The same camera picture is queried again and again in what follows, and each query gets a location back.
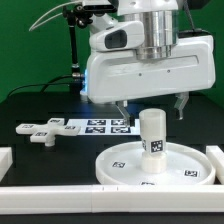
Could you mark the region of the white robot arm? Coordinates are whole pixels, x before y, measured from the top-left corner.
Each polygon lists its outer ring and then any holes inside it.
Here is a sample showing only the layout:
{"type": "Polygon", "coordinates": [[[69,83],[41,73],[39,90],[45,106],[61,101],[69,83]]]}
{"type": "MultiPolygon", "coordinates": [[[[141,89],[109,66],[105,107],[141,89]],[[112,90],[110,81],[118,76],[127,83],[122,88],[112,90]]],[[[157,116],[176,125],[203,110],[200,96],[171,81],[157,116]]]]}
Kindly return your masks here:
{"type": "Polygon", "coordinates": [[[215,82],[213,36],[200,29],[178,31],[178,12],[211,0],[83,0],[93,20],[87,62],[87,95],[115,103],[125,124],[134,119],[129,100],[175,94],[183,112],[189,93],[215,82]]]}

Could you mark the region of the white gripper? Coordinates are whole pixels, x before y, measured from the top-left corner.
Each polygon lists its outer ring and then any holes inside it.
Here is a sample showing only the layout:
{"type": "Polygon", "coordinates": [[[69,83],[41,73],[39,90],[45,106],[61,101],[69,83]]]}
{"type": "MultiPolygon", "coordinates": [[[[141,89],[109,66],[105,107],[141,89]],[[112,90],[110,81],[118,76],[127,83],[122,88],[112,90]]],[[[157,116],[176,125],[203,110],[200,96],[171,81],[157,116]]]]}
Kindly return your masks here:
{"type": "Polygon", "coordinates": [[[188,92],[208,89],[215,82],[213,37],[181,38],[163,59],[139,60],[133,50],[94,52],[87,78],[88,98],[94,103],[115,102],[126,127],[130,126],[126,100],[173,93],[178,93],[176,119],[182,120],[188,92]]]}

